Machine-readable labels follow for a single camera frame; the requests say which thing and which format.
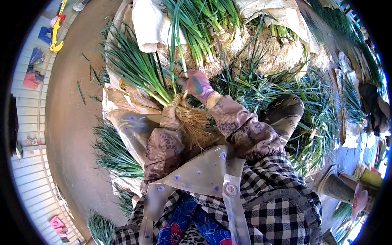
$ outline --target gloved hand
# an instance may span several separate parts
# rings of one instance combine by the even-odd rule
[[[189,94],[206,104],[208,97],[216,92],[211,87],[210,81],[201,71],[188,71],[187,74],[187,80],[180,78],[177,79],[177,83],[182,86],[184,91],[188,91]]]
[[[181,94],[174,95],[173,101],[169,103],[162,111],[161,127],[179,129],[181,127],[180,120],[176,117],[176,108],[181,101]]]

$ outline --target pink glove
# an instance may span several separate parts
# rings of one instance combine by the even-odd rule
[[[215,90],[211,87],[210,81],[201,71],[191,70],[187,71],[187,74],[188,80],[180,78],[177,80],[177,83],[182,86],[184,91],[188,91],[189,94],[193,95],[203,104],[206,104],[208,97],[215,93]]]

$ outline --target concrete floor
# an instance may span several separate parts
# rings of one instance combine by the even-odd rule
[[[127,221],[118,210],[107,171],[94,163],[91,128],[97,125],[96,116],[102,117],[102,106],[89,98],[102,96],[102,89],[89,82],[89,65],[96,72],[102,69],[96,45],[103,39],[100,31],[105,27],[104,18],[115,14],[121,2],[94,0],[79,13],[57,55],[48,88],[45,128],[50,169],[75,217],[75,226],[86,240],[91,237],[86,226],[90,210],[97,210],[117,225]],[[86,105],[76,81],[80,82]]]

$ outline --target red cloth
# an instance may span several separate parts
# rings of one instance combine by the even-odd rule
[[[67,15],[57,15],[57,17],[60,17],[60,21],[64,21]]]
[[[23,85],[31,89],[37,89],[41,82],[35,80],[35,73],[26,73]]]

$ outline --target yellow clamp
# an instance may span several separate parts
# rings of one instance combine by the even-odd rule
[[[61,15],[62,13],[63,13],[63,10],[64,10],[64,7],[65,7],[65,4],[67,3],[67,0],[63,0],[62,1],[62,4],[61,4],[61,7],[60,7],[60,11],[58,12],[58,14],[59,15]],[[55,52],[55,53],[57,53],[58,51],[60,51],[61,50],[61,48],[63,47],[63,44],[64,44],[64,41],[61,41],[60,43],[59,43],[59,45],[57,45],[56,46],[56,44],[57,44],[57,41],[56,41],[56,38],[57,38],[57,31],[58,31],[58,29],[60,28],[60,20],[61,20],[61,18],[60,17],[57,17],[57,21],[56,21],[56,23],[54,24],[54,26],[53,26],[53,31],[52,31],[52,44],[50,45],[50,51],[53,51],[53,52]]]

